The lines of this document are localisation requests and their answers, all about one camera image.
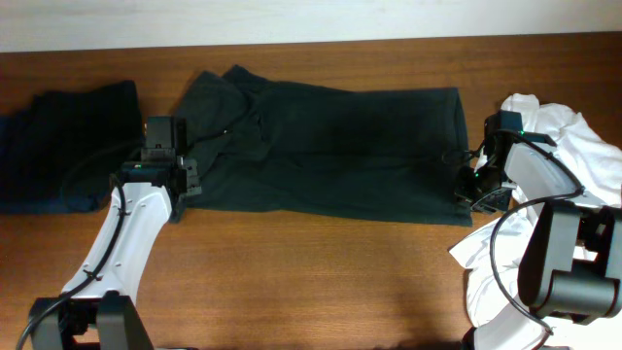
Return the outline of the dark green Nike t-shirt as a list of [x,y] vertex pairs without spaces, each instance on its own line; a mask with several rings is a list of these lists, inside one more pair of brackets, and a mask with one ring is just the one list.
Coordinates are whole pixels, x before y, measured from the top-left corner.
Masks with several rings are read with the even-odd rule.
[[467,126],[454,87],[355,92],[203,72],[175,112],[200,209],[470,226],[455,195]]

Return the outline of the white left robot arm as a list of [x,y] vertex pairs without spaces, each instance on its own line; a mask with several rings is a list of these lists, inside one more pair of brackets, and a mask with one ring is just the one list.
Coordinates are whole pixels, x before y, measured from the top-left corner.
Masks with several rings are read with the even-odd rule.
[[111,176],[110,208],[85,260],[58,297],[35,300],[18,348],[153,348],[135,303],[157,236],[201,192],[188,149],[186,120],[148,119],[139,160]]

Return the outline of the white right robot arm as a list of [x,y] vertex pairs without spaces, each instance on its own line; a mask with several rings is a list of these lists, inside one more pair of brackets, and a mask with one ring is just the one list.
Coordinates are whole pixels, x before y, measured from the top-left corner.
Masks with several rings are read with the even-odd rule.
[[498,111],[485,121],[485,137],[465,166],[455,194],[471,211],[500,212],[489,259],[496,258],[501,226],[533,208],[536,225],[518,267],[518,293],[487,324],[471,328],[464,349],[542,349],[552,335],[546,318],[589,325],[621,310],[621,211],[587,192],[556,156],[543,133],[526,132],[518,112]]

